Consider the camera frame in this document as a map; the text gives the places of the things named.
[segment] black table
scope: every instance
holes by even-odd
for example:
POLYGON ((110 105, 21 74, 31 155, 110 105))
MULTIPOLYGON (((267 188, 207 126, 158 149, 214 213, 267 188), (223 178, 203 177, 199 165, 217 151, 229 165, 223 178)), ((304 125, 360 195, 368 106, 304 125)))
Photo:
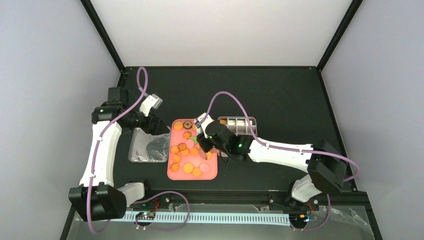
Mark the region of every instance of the black table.
MULTIPOLYGON (((138 67, 127 67, 120 85, 127 88, 130 102, 140 95, 138 67)), ((218 91, 233 93, 249 116, 257 120, 259 137, 282 143, 307 144, 326 140, 343 153, 325 87, 315 67, 148 67, 149 94, 163 99, 155 112, 167 125, 175 119, 196 118, 206 112, 218 91)), ((144 75, 140 77, 144 85, 144 75)), ((210 115, 242 116, 238 105, 228 96, 219 96, 210 115)), ((157 192, 268 192, 287 191, 292 181, 305 173, 286 166, 255 162, 218 162, 213 180, 174 181, 167 176, 167 163, 134 163, 128 160, 133 136, 123 130, 113 169, 116 188, 125 183, 148 181, 157 192)), ((350 183, 344 184, 352 191, 350 183)))

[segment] tray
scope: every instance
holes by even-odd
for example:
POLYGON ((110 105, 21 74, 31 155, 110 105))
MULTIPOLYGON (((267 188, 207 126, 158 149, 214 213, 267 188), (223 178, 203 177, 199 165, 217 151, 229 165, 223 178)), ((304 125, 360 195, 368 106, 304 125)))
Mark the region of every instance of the tray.
POLYGON ((204 153, 197 143, 196 136, 194 119, 177 119, 172 123, 167 168, 167 174, 171 180, 212 180, 217 176, 217 150, 212 149, 210 152, 204 153))

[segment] clear plastic wrap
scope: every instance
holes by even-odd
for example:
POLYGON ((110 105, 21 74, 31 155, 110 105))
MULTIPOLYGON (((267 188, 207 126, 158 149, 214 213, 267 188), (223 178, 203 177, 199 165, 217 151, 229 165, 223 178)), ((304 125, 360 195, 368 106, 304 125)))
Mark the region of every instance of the clear plastic wrap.
POLYGON ((134 163, 163 163, 168 160, 170 133, 162 135, 146 134, 135 128, 132 134, 128 160, 134 163))

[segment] purple cable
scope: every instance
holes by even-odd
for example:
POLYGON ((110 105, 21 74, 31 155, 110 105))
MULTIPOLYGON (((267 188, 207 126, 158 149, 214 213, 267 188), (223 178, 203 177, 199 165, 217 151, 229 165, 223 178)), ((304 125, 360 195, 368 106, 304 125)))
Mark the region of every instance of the purple cable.
MULTIPOLYGON (((184 221, 179 226, 176 226, 176 227, 173 227, 173 228, 161 228, 161 227, 146 226, 146 227, 144 227, 145 229, 161 230, 161 231, 174 231, 174 230, 178 230, 178 229, 182 228, 187 223, 187 221, 189 220, 189 217, 190 217, 189 201, 187 200, 187 198, 184 195, 182 195, 181 193, 176 192, 176 191, 164 191, 164 192, 158 193, 158 194, 156 194, 156 195, 154 195, 154 196, 152 196, 152 197, 150 197, 146 200, 135 201, 134 204, 147 203, 147 202, 159 197, 160 195, 164 195, 164 194, 176 194, 176 195, 182 197, 182 199, 184 199, 185 203, 187 204, 187 216, 185 217, 184 221)), ((140 217, 137 217, 137 219, 135 219, 135 225, 137 225, 137 227, 140 226, 139 225, 139 219, 140 219, 140 217)))
POLYGON ((328 200, 328 210, 327 210, 327 216, 325 217, 325 219, 324 219, 324 221, 320 224, 320 225, 318 225, 318 226, 316 226, 316 227, 313 227, 313 228, 309 228, 309 229, 300 229, 300 228, 295 228, 293 225, 292 225, 292 223, 290 223, 290 227, 291 228, 293 228, 294 230, 299 230, 299 231, 302 231, 302 232, 309 232, 309 231, 314 231, 314 230, 317 230, 317 229, 320 229, 320 228, 322 228, 328 221, 329 221, 329 219, 330 219, 330 212, 331 212, 331 202, 330 202, 330 195, 328 195, 327 194, 327 200, 328 200))
MULTIPOLYGON (((237 99, 237 97, 236 96, 234 96, 233 94, 231 94, 231 93, 229 93, 229 92, 227 92, 227 91, 219 91, 219 92, 217 92, 213 97, 212 97, 212 99, 210 100, 210 103, 209 103, 209 107, 207 108, 207 112, 206 112, 206 115, 209 115, 209 113, 211 112, 211 108, 212 108, 212 105, 214 104, 214 101, 215 101, 215 99, 219 96, 219 95, 221 95, 221 94, 224 94, 224 95, 228 95, 228 96, 230 96, 237 104, 238 104, 238 106, 240 107, 240 109, 241 109, 241 111, 243 112, 243 114, 244 114, 244 117, 246 118, 246 119, 249 119, 249 115, 248 115, 248 113, 246 112, 246 110, 245 110, 245 108, 243 107, 243 105, 242 105, 242 103, 237 99)), ((203 123, 204 121, 206 120, 206 117, 204 117, 201 121, 200 121, 200 123, 203 123)), ((259 140, 259 138, 258 138, 258 136, 256 136, 256 134, 255 134, 255 131, 253 130, 253 128, 252 128, 252 125, 251 125, 251 122, 250 121, 247 121, 247 124, 249 125, 249 129, 250 129, 250 132, 252 133, 252 136, 253 136, 253 138, 260 144, 260 145, 262 145, 262 146, 264 146, 264 147, 269 147, 269 148, 271 148, 271 149, 279 149, 279 150, 284 150, 284 151, 290 151, 290 152, 296 152, 296 153, 300 153, 300 152, 302 152, 302 153, 310 153, 310 154, 318 154, 318 155, 326 155, 326 156, 330 156, 330 157, 334 157, 334 158, 338 158, 338 159, 341 159, 341 160, 343 160, 343 161, 346 161, 346 162, 348 162, 348 163, 350 163, 350 164, 352 164, 353 166, 355 166, 355 168, 356 168, 356 173, 355 174, 353 174, 352 176, 349 176, 349 177, 347 177, 347 178, 345 178, 344 179, 344 182, 347 182, 347 181, 349 181, 349 180, 352 180, 352 179, 354 179, 354 178, 356 178, 358 175, 359 175, 359 172, 361 171, 361 168, 359 167, 359 165, 356 163, 356 162, 354 162, 354 161, 352 161, 351 159, 349 159, 349 158, 347 158, 347 157, 345 157, 345 156, 342 156, 342 155, 339 155, 339 154, 335 154, 335 153, 332 153, 332 152, 326 152, 326 151, 316 151, 316 150, 300 150, 300 149, 296 149, 296 148, 290 148, 290 147, 283 147, 283 146, 274 146, 274 145, 269 145, 269 146, 267 146, 267 144, 266 143, 264 143, 264 142, 262 142, 261 140, 259 140)))
MULTIPOLYGON (((115 117, 112 121, 109 122, 108 125, 106 125, 104 127, 104 129, 101 131, 100 133, 100 138, 103 137, 103 135, 105 134, 106 130, 108 130, 108 128, 114 124, 116 121, 118 121, 119 119, 121 119, 125 114, 127 114, 129 111, 131 111, 133 108, 135 108, 143 99, 143 96, 146 93, 146 89, 147 89, 147 84, 149 82, 149 76, 147 74, 147 70, 145 67, 141 66, 138 71, 137 71, 137 85, 138 85, 138 89, 140 89, 141 91, 141 95, 140 97, 137 99, 137 101, 134 102, 133 105, 131 105, 127 110, 125 110, 123 113, 119 114, 117 117, 115 117), (140 72, 141 70, 143 70, 144 72, 144 88, 141 88, 140 86, 140 72)), ((95 147, 94 147, 94 152, 93 152, 93 159, 91 162, 91 173, 94 175, 94 170, 95 170, 95 166, 96 166, 96 156, 97 156, 97 151, 99 150, 99 145, 100 145, 100 140, 97 140, 95 147)), ((86 211, 87 211, 87 222, 88 222, 88 227, 90 228, 91 233, 93 233, 94 235, 99 235, 101 234, 106 227, 108 226, 109 222, 111 221, 110 219, 106 221, 106 223, 104 224, 103 228, 100 231, 96 231, 94 229, 93 226, 93 222, 92 222, 92 209, 91 209, 91 195, 92 195, 92 188, 93 188, 93 178, 94 176, 90 177, 90 182, 88 185, 88 190, 87 190, 87 204, 86 204, 86 211)))

